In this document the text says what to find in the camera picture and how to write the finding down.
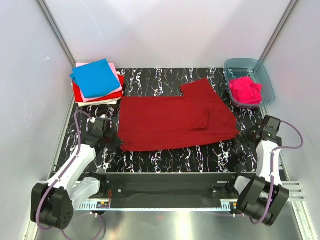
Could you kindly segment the dark red t shirt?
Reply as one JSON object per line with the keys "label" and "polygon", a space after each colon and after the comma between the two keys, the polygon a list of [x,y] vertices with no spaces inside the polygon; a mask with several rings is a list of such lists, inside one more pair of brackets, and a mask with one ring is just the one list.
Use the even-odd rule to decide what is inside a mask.
{"label": "dark red t shirt", "polygon": [[233,139],[237,120],[207,78],[180,86],[181,96],[124,96],[118,136],[128,152],[174,150]]}

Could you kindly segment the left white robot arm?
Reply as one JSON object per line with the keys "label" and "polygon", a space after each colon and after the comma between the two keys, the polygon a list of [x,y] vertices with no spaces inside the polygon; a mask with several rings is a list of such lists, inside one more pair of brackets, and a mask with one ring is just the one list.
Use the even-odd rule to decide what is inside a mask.
{"label": "left white robot arm", "polygon": [[31,191],[30,219],[43,230],[64,230],[75,210],[92,196],[109,193],[103,173],[85,172],[105,148],[121,145],[110,120],[96,118],[65,164],[45,183],[38,182]]}

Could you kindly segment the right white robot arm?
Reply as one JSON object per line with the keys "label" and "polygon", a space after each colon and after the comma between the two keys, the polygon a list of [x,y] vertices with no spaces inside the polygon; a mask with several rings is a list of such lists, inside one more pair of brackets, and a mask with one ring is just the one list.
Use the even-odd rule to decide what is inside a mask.
{"label": "right white robot arm", "polygon": [[256,175],[239,175],[227,185],[228,195],[238,198],[236,210],[257,224],[272,226],[286,205],[290,192],[283,187],[279,171],[282,138],[277,136],[281,120],[265,116],[261,125],[249,133],[258,158]]}

